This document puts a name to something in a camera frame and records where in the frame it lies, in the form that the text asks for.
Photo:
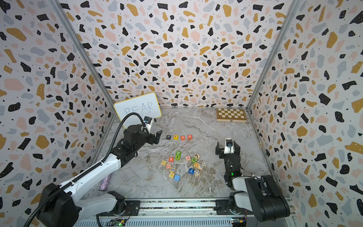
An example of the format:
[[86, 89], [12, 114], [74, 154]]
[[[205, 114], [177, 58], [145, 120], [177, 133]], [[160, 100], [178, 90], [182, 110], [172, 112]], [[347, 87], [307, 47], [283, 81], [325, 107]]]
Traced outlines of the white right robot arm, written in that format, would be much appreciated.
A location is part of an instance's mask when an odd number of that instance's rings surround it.
[[227, 200], [216, 200], [217, 215], [242, 215], [232, 221], [234, 225], [245, 224], [248, 212], [252, 212], [258, 222], [290, 216], [290, 207], [271, 175], [242, 174], [240, 151], [241, 147], [230, 138], [225, 140], [224, 147], [216, 146], [216, 155], [225, 165], [225, 183], [233, 190]]

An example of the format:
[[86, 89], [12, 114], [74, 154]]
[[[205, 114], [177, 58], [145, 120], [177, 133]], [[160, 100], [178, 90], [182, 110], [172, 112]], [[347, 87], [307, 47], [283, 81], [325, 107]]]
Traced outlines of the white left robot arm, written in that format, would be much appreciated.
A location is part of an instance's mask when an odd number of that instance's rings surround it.
[[125, 197], [116, 191], [81, 200], [95, 184], [137, 157], [139, 149], [146, 143], [151, 145], [159, 143], [162, 131], [156, 134], [150, 133], [156, 119], [148, 116], [142, 118], [138, 113], [127, 114], [119, 124], [115, 135], [131, 116], [138, 117], [141, 123], [130, 125], [125, 129], [123, 138], [119, 142], [114, 136], [108, 152], [101, 160], [70, 180], [59, 185], [51, 183], [43, 189], [38, 207], [25, 221], [26, 227], [30, 226], [35, 218], [47, 227], [72, 227], [85, 218], [91, 216], [98, 218], [101, 213], [110, 213], [115, 216], [132, 214], [132, 209], [127, 206]]

